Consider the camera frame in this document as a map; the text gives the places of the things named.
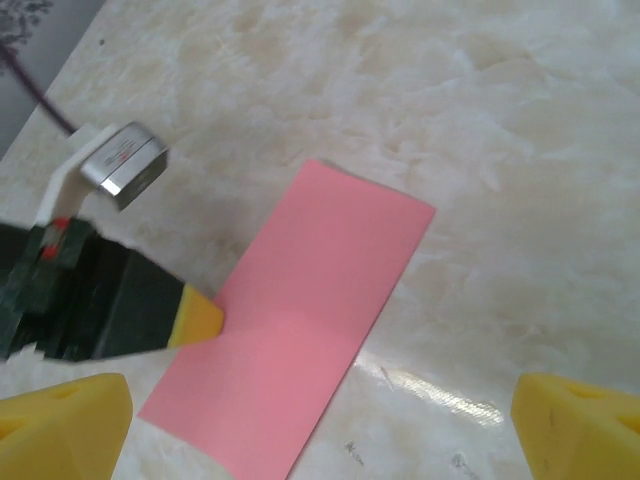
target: wire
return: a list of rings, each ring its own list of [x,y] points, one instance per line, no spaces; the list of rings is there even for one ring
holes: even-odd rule
[[[76,128],[60,113],[56,107],[47,99],[44,93],[38,88],[38,86],[31,80],[27,72],[22,65],[18,62],[18,59],[13,56],[9,49],[0,41],[0,58],[4,60],[7,66],[18,77],[18,80],[22,83],[22,86],[29,92],[31,97],[49,114],[54,122],[65,131],[69,136],[73,135]]]

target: gray wall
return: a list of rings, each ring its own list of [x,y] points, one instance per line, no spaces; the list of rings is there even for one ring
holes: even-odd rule
[[[43,90],[51,85],[104,0],[0,0],[0,38],[20,32],[16,22],[21,15],[28,14],[30,4],[46,3],[51,4],[48,13],[33,13],[40,23],[28,27],[32,35],[27,44],[13,45],[18,48],[20,62]],[[34,102],[13,74],[5,69],[4,75],[0,76],[0,157],[4,156],[34,108]]]

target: yellow foam tip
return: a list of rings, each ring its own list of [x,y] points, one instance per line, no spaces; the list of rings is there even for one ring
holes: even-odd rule
[[[0,478],[110,479],[132,413],[115,373],[0,400]]]
[[[211,300],[185,285],[169,347],[201,342],[216,337],[222,330],[224,313]]]
[[[536,480],[640,478],[640,397],[525,374],[511,416]]]

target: marble surface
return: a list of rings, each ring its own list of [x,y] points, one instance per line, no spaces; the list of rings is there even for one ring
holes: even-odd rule
[[[307,157],[435,205],[291,478],[518,480],[521,372],[640,393],[639,42],[634,0],[108,0],[50,93],[172,145],[129,209],[83,214],[207,293]],[[34,114],[3,219],[33,220],[67,152]],[[138,408],[172,357],[27,351],[1,394],[118,371]],[[135,419],[114,478],[229,477]]]

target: pink paper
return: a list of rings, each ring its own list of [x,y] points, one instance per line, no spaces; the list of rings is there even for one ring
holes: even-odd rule
[[[286,478],[434,213],[309,160],[216,297],[223,334],[140,416],[236,480]]]

